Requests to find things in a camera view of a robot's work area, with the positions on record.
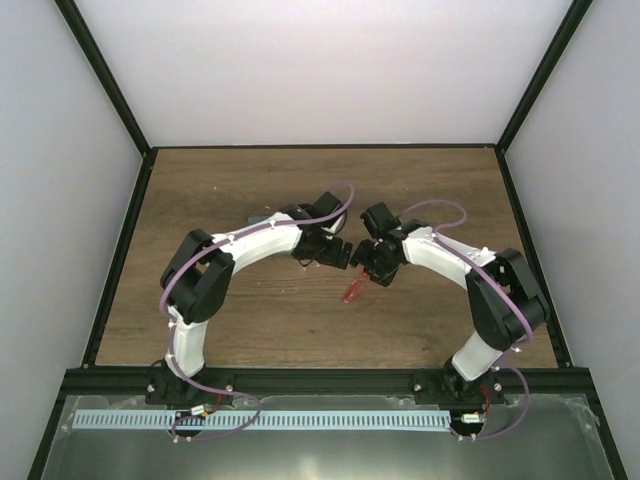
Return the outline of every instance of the red marker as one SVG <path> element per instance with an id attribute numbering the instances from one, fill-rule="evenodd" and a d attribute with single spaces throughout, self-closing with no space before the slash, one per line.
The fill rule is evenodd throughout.
<path id="1" fill-rule="evenodd" d="M 353 282 L 351 282 L 351 285 L 349 285 L 347 291 L 344 292 L 344 295 L 342 296 L 343 303 L 351 303 L 360 295 L 362 295 L 362 292 L 364 291 L 368 283 L 369 275 L 367 275 L 363 270 L 356 278 L 353 279 Z"/>

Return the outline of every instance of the wooden board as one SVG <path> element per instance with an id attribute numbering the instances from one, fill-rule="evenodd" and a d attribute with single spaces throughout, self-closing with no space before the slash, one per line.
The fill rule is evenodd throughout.
<path id="1" fill-rule="evenodd" d="M 187 232 L 222 233 L 248 217 L 311 203 L 336 181 L 357 189 L 341 237 L 367 236 L 358 216 L 384 201 L 399 212 L 427 198 L 465 206 L 468 222 L 448 235 L 494 250 L 521 250 L 490 149 L 162 150 L 151 176 L 116 293 L 98 364 L 150 364 L 167 348 L 158 313 L 159 278 Z M 347 192 L 336 192 L 344 196 Z M 430 224 L 458 218 L 451 208 L 416 212 Z M 359 270 L 303 268 L 271 257 L 234 276 L 209 322 L 210 366 L 440 367 L 472 332 L 466 292 L 406 266 L 388 288 L 372 285 L 351 305 L 341 296 Z M 515 364 L 554 367 L 546 330 Z"/>

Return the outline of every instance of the perforated metal strip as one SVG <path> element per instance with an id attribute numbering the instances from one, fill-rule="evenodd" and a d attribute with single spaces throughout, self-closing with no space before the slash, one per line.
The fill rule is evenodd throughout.
<path id="1" fill-rule="evenodd" d="M 176 419 L 175 410 L 78 410 L 73 429 L 166 430 Z M 197 426 L 229 430 L 253 416 L 247 411 L 219 411 L 205 420 L 189 419 L 178 430 Z M 446 411 L 265 411 L 248 430 L 403 430 L 448 432 Z"/>

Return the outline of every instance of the white wall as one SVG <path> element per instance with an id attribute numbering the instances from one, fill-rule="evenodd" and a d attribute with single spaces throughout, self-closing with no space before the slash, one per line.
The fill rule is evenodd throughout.
<path id="1" fill-rule="evenodd" d="M 53 1 L 0 2 L 0 476 L 77 367 L 140 156 Z"/>
<path id="2" fill-rule="evenodd" d="M 562 328 L 640 478 L 640 3 L 593 2 L 508 152 Z"/>
<path id="3" fill-rule="evenodd" d="M 79 0 L 152 145 L 496 142 L 569 0 Z"/>

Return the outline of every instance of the red object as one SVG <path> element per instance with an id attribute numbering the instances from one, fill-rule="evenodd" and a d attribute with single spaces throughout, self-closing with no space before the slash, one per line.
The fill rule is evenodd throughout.
<path id="1" fill-rule="evenodd" d="M 211 413 L 216 413 L 218 411 L 218 409 L 220 408 L 220 403 L 222 403 L 222 395 L 218 394 L 218 401 L 216 402 L 216 406 Z"/>
<path id="2" fill-rule="evenodd" d="M 347 304 L 353 302 L 362 295 L 369 281 L 369 275 L 367 275 L 364 270 L 360 272 L 360 274 L 353 279 L 353 282 L 351 282 L 347 291 L 344 292 L 344 295 L 342 295 L 342 302 Z"/>
<path id="3" fill-rule="evenodd" d="M 484 385 L 480 386 L 480 391 L 484 395 L 486 400 L 486 406 L 484 407 L 484 421 L 486 422 L 489 419 L 489 406 L 491 405 L 491 400 L 489 399 L 489 390 Z"/>

